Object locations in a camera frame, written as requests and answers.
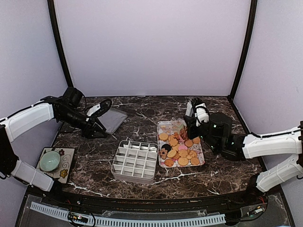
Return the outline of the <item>pink round cookie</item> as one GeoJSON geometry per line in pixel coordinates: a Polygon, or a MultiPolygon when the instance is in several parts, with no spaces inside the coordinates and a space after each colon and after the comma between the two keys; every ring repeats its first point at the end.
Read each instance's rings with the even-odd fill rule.
{"type": "Polygon", "coordinates": [[[186,145],[180,145],[178,147],[178,150],[181,151],[181,150],[188,150],[188,147],[186,145]]]}

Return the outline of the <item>silver metal tongs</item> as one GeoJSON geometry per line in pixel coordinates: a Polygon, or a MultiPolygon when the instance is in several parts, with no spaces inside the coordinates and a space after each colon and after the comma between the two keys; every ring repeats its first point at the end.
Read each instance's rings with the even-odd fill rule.
{"type": "Polygon", "coordinates": [[[188,139],[188,124],[190,123],[190,119],[192,117],[192,114],[193,114],[193,107],[192,107],[192,102],[189,101],[187,103],[187,109],[186,109],[186,113],[185,115],[183,116],[183,120],[184,120],[184,123],[179,131],[179,136],[181,137],[181,140],[182,141],[186,141],[188,139]]]}

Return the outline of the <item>silver divided cookie tin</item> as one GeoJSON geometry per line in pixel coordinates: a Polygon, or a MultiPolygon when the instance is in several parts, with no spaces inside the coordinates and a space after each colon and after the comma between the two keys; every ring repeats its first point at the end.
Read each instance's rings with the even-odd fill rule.
{"type": "Polygon", "coordinates": [[[120,181],[150,185],[154,182],[158,145],[123,140],[111,166],[113,177],[120,181]]]}

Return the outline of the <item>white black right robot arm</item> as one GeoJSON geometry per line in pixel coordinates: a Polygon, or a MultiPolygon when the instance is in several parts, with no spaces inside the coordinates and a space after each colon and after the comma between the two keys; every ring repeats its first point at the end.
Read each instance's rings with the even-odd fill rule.
{"type": "Polygon", "coordinates": [[[255,157],[289,154],[288,159],[275,167],[251,177],[247,190],[242,194],[242,202],[252,205],[264,193],[293,177],[303,176],[303,126],[286,131],[257,135],[232,133],[232,119],[220,112],[184,116],[187,136],[200,137],[214,155],[220,154],[230,161],[243,161],[255,157]]]}

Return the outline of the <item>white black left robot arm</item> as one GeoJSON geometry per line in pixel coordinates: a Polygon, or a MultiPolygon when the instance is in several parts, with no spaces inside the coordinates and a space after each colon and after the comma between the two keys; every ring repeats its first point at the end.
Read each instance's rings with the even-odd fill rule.
{"type": "Polygon", "coordinates": [[[19,179],[30,186],[49,192],[48,198],[56,206],[63,206],[67,196],[58,187],[60,182],[42,171],[21,161],[14,153],[12,142],[36,126],[55,119],[66,122],[81,131],[87,139],[106,138],[106,128],[99,117],[105,114],[112,105],[110,99],[91,107],[87,114],[79,109],[82,92],[74,87],[68,87],[60,97],[47,96],[37,103],[26,107],[0,121],[0,178],[19,179]]]}

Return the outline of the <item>silver tin lid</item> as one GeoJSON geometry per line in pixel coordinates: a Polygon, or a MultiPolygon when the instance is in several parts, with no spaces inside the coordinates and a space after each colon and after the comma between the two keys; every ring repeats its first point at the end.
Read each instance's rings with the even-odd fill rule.
{"type": "Polygon", "coordinates": [[[106,133],[113,134],[127,117],[127,113],[114,108],[110,108],[102,116],[98,117],[98,119],[106,128],[106,133]]]}

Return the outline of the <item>floral cookie tray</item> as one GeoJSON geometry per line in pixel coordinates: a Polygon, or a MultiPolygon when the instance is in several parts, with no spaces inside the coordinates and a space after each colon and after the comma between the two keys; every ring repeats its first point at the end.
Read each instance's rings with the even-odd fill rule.
{"type": "Polygon", "coordinates": [[[179,131],[183,125],[184,121],[182,119],[177,120],[171,120],[171,121],[159,121],[157,123],[157,139],[158,139],[158,156],[159,156],[159,165],[160,167],[167,167],[164,164],[164,161],[166,159],[172,159],[174,161],[174,165],[172,167],[167,168],[173,168],[173,167],[190,167],[195,166],[192,165],[190,162],[190,159],[193,157],[197,157],[200,161],[199,165],[196,166],[202,166],[205,164],[205,158],[203,154],[203,149],[201,146],[201,139],[199,137],[191,140],[187,139],[186,141],[182,141],[181,137],[179,136],[179,131]],[[161,133],[167,133],[168,139],[166,141],[162,141],[159,139],[159,135],[161,133]],[[163,144],[170,144],[171,150],[167,154],[166,159],[162,159],[160,157],[160,150],[163,144]],[[188,147],[188,150],[178,150],[178,147],[180,145],[186,145],[188,147]],[[189,163],[187,166],[180,166],[178,164],[178,159],[180,157],[186,157],[189,160],[189,163]]]}

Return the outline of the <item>round orange cookie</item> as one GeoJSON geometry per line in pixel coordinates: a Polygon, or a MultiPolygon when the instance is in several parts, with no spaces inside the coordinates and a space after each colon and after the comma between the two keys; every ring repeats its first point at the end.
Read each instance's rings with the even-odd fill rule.
{"type": "Polygon", "coordinates": [[[190,162],[191,162],[192,165],[195,165],[195,166],[200,164],[200,161],[197,157],[191,158],[190,162]]]}

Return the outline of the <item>black chocolate sandwich cookie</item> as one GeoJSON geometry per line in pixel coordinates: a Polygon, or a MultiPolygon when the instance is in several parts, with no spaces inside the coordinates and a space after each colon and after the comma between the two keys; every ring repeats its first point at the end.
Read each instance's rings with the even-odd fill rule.
{"type": "Polygon", "coordinates": [[[170,146],[170,144],[163,144],[161,149],[165,149],[169,152],[171,150],[171,146],[170,146]]]}

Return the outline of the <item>tan sandwich biscuit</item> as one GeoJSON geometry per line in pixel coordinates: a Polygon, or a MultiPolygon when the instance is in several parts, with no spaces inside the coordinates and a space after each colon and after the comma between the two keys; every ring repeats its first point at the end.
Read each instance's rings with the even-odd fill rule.
{"type": "Polygon", "coordinates": [[[159,135],[159,139],[162,141],[166,141],[168,137],[169,137],[168,134],[164,132],[159,135]]]}

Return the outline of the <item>round tan biscuit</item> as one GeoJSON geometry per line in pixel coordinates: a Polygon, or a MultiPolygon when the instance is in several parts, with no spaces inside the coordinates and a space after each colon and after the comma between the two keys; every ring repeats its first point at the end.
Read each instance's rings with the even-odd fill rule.
{"type": "Polygon", "coordinates": [[[178,164],[179,164],[180,166],[187,166],[188,163],[189,163],[189,160],[188,160],[186,157],[180,157],[180,158],[178,159],[178,164]]]}

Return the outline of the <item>brown flower jam cookie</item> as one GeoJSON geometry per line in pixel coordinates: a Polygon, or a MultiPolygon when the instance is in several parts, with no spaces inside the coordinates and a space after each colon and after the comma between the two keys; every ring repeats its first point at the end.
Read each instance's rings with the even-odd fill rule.
{"type": "Polygon", "coordinates": [[[162,159],[166,159],[166,158],[167,158],[167,154],[168,154],[168,151],[167,151],[165,148],[162,148],[162,149],[160,150],[160,157],[161,157],[162,159]]]}

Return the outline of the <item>orange chip cookie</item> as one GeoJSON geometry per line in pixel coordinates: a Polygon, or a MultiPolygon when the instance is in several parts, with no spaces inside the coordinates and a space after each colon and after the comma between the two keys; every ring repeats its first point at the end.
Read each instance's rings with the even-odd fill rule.
{"type": "Polygon", "coordinates": [[[172,167],[174,165],[174,161],[172,159],[166,159],[164,161],[165,166],[172,167]]]}

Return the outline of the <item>floral square coaster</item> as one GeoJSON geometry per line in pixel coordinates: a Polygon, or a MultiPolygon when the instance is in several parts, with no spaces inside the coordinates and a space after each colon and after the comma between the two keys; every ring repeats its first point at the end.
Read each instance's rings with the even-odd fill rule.
{"type": "Polygon", "coordinates": [[[44,147],[36,169],[67,184],[75,148],[44,147]]]}

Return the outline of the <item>green ceramic cup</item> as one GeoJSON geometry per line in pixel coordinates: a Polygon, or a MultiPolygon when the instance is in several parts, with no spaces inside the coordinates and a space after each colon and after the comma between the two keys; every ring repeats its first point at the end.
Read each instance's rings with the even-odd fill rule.
{"type": "Polygon", "coordinates": [[[49,151],[41,157],[39,167],[42,171],[51,172],[55,170],[60,163],[60,154],[56,151],[49,151]]]}

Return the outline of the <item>left black frame post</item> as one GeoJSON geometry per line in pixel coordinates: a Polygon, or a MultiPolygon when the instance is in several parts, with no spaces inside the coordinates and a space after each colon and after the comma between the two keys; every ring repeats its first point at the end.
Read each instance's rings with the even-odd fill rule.
{"type": "Polygon", "coordinates": [[[74,87],[71,74],[68,68],[68,63],[65,57],[63,44],[61,40],[61,34],[59,31],[59,24],[56,16],[56,9],[55,9],[55,1],[54,0],[47,0],[48,5],[48,11],[49,11],[49,17],[51,21],[52,31],[53,31],[53,37],[57,49],[57,53],[59,56],[60,64],[62,67],[63,75],[66,81],[66,84],[68,87],[74,87]]]}

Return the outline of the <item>black frame post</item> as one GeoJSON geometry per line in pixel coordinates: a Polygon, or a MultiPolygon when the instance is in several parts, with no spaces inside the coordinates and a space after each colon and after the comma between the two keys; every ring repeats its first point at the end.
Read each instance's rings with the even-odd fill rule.
{"type": "Polygon", "coordinates": [[[237,93],[237,90],[239,88],[239,84],[241,81],[241,77],[243,74],[244,66],[246,63],[246,59],[247,59],[247,55],[248,55],[248,51],[249,51],[249,47],[250,47],[250,42],[251,42],[251,37],[252,37],[252,33],[253,33],[253,27],[254,27],[255,18],[256,18],[257,5],[258,5],[257,0],[250,1],[249,16],[248,16],[242,51],[241,51],[241,55],[240,55],[240,59],[239,59],[239,64],[238,64],[238,67],[236,70],[231,92],[228,95],[228,98],[230,99],[231,102],[233,102],[235,99],[235,96],[236,96],[236,93],[237,93]]]}
{"type": "Polygon", "coordinates": [[[68,87],[74,87],[71,74],[68,68],[68,63],[65,57],[63,44],[61,40],[61,34],[59,31],[59,24],[56,16],[56,9],[55,9],[55,1],[54,0],[47,0],[48,5],[48,11],[49,11],[49,17],[51,21],[52,31],[53,31],[53,37],[57,49],[57,53],[59,56],[60,64],[62,67],[63,75],[66,81],[66,84],[68,87]]]}

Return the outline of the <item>right black frame post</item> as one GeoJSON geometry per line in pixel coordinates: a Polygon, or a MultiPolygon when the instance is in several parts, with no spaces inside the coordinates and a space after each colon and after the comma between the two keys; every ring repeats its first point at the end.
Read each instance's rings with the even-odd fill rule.
{"type": "Polygon", "coordinates": [[[241,51],[241,55],[240,55],[240,59],[239,59],[239,64],[238,64],[238,67],[236,70],[231,92],[228,95],[228,98],[230,99],[231,102],[233,102],[235,99],[235,96],[236,96],[236,93],[237,93],[237,90],[239,88],[239,84],[241,81],[241,77],[243,74],[244,66],[246,63],[246,59],[247,59],[247,55],[248,55],[248,51],[249,51],[249,47],[250,47],[250,42],[251,42],[251,37],[252,37],[252,33],[253,33],[253,27],[254,27],[255,18],[256,18],[257,5],[258,5],[257,0],[250,1],[249,16],[248,16],[242,51],[241,51]]]}

